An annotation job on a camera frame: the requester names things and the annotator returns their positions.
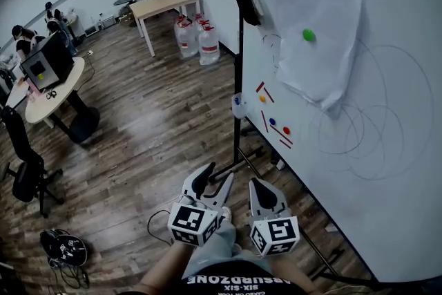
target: wooden floor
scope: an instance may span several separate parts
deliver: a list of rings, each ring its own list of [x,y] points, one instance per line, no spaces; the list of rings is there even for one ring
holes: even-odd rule
[[[69,294],[117,294],[136,284],[166,251],[167,245],[150,237],[148,218],[168,209],[180,193],[182,182],[207,162],[217,169],[233,156],[233,57],[223,54],[220,62],[201,67],[196,59],[182,60],[173,36],[171,14],[148,21],[155,47],[152,58],[137,28],[113,26],[81,46],[81,55],[92,50],[95,75],[85,84],[80,97],[101,113],[97,132],[87,143],[73,144],[58,128],[26,124],[34,150],[46,161],[47,169],[64,170],[53,185],[63,196],[63,206],[50,205],[49,219],[39,216],[34,200],[24,204],[12,196],[12,178],[0,184],[1,248],[16,267],[29,294],[48,294],[55,284],[39,234],[44,229],[68,230],[93,248],[85,270],[90,289],[66,289]],[[86,81],[93,71],[89,64]],[[60,118],[69,123],[75,112],[63,105]],[[0,126],[0,166],[7,161],[19,165],[8,134]],[[258,135],[242,138],[241,147],[251,150],[264,144]],[[368,278],[360,260],[337,233],[327,234],[329,222],[314,200],[293,175],[279,172],[269,163],[269,149],[253,162],[264,179],[280,187],[294,215],[322,252],[329,256],[337,247],[345,249],[336,269],[346,276]],[[248,226],[248,181],[253,177],[246,166],[238,170],[228,204],[238,227],[239,242],[250,247]],[[165,213],[155,217],[151,231],[168,238]],[[302,240],[291,255],[307,273],[320,266],[320,259]],[[340,287],[317,280],[323,290]],[[346,289],[334,294],[367,289]]]

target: whiteboard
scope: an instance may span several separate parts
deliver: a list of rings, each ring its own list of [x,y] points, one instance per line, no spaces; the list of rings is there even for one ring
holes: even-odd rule
[[[272,0],[260,2],[263,26],[244,24],[248,118],[379,281],[440,276],[442,0],[364,0],[354,67],[334,120],[276,80],[280,38]]]

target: whiteboard stand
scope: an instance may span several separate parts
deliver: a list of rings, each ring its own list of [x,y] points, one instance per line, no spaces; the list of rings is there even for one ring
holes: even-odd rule
[[[234,56],[235,58],[235,94],[242,92],[242,68],[243,68],[243,54],[244,54],[244,17],[242,9],[239,9],[239,53]],[[272,146],[269,141],[266,139],[265,136],[256,128],[256,126],[252,123],[252,121],[247,117],[247,121],[250,123],[250,125],[253,127],[254,130],[257,130],[261,137],[267,142],[269,146]],[[228,171],[232,167],[238,165],[239,163],[245,161],[249,167],[252,169],[252,171],[256,174],[258,178],[262,179],[262,176],[259,174],[259,172],[256,170],[254,165],[250,162],[249,158],[253,155],[256,155],[257,157],[262,156],[262,146],[260,146],[255,151],[252,151],[248,154],[245,154],[241,148],[240,148],[240,136],[241,136],[241,120],[235,118],[235,126],[234,126],[234,142],[233,142],[233,164],[229,165],[227,168],[218,171],[216,174],[213,174],[209,178],[209,182],[214,182],[216,177],[223,174],[224,172]],[[318,203],[318,205],[321,207],[321,209],[326,213],[326,215],[329,217],[330,220],[333,220],[333,218],[327,213],[327,211],[322,207],[321,203],[315,198],[315,196],[310,192],[310,190],[307,188],[305,183],[298,177],[298,175],[294,172],[294,170],[290,167],[290,165],[287,164],[286,161],[281,159],[290,169],[290,171],[296,176],[297,180],[308,190],[309,194],[312,196],[312,198]],[[339,226],[337,226],[337,229],[343,235],[344,239],[348,242],[348,244],[352,247],[355,254],[358,255],[360,260],[365,265],[368,272],[372,275],[372,278],[370,280],[365,279],[359,279],[359,278],[349,278],[340,276],[336,270],[332,267],[332,265],[343,255],[344,251],[336,249],[331,253],[331,257],[328,260],[321,251],[317,248],[317,246],[313,243],[313,241],[310,239],[310,237],[305,233],[305,231],[300,227],[300,233],[303,236],[303,238],[309,243],[311,248],[316,252],[316,254],[320,257],[320,259],[323,262],[323,266],[313,272],[312,274],[309,274],[309,277],[314,280],[318,277],[322,278],[328,278],[330,280],[334,280],[336,282],[342,282],[342,283],[349,283],[354,285],[360,285],[360,286],[366,286],[370,287],[373,290],[381,290],[381,289],[387,289],[387,288],[400,288],[400,287],[407,287],[410,288],[410,286],[413,285],[420,285],[423,283],[423,281],[415,281],[415,282],[407,282],[407,283],[386,283],[386,282],[379,282],[375,275],[372,273],[370,268],[367,266],[363,258],[359,255],[358,251],[353,247],[352,243],[348,240],[346,235],[340,230]]]

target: red marker line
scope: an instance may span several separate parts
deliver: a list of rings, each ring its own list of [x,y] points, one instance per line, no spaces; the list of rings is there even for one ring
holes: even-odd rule
[[[282,142],[287,148],[291,149],[291,146],[288,145],[288,143],[283,142],[281,139],[279,139],[280,142]]]
[[[269,132],[269,129],[267,128],[267,122],[265,121],[264,112],[262,112],[262,110],[261,110],[261,114],[262,114],[262,120],[264,120],[265,130],[267,132]]]
[[[261,90],[261,88],[264,86],[264,82],[262,82],[259,86],[258,86],[258,88],[256,89],[256,92],[258,92],[259,90]]]
[[[278,134],[279,134],[281,137],[283,137],[284,139],[286,139],[286,141],[288,141],[290,144],[293,145],[293,143],[291,142],[291,140],[290,140],[288,137],[286,137],[284,134],[282,134],[282,133],[281,133],[278,129],[276,129],[274,126],[270,126],[270,128],[273,128],[274,131],[278,132]]]
[[[264,91],[265,91],[266,94],[268,94],[268,96],[270,97],[270,100],[271,100],[273,103],[275,103],[274,100],[271,98],[271,96],[270,96],[270,94],[269,94],[269,91],[267,91],[266,88],[264,88]]]

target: black t-shirt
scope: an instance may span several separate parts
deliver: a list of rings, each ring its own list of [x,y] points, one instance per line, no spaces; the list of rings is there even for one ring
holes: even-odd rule
[[[37,43],[44,40],[43,36],[37,36]],[[25,55],[30,53],[30,41],[26,41],[25,39],[20,39],[17,41],[17,45],[15,46],[16,51],[22,50]]]
[[[167,294],[192,295],[305,295],[299,286],[273,277],[261,267],[245,260],[218,263],[204,268],[195,276],[182,279]],[[125,292],[120,295],[143,295]]]

